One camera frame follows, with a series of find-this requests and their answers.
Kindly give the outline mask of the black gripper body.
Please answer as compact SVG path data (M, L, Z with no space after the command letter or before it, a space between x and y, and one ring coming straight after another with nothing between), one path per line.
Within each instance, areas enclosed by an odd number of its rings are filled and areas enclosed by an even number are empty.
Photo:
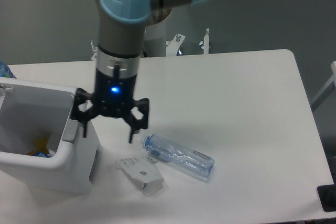
M93 109L105 117L129 116L134 107L135 83L136 76L116 80L97 70L91 100Z

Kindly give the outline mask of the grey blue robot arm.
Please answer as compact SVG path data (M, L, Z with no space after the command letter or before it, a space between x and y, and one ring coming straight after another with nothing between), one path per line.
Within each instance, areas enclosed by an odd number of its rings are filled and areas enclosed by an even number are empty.
M95 0L99 14L93 93L77 89L71 119L87 127L102 115L122 118L130 133L148 127L149 100L133 98L145 28L154 11L207 0Z

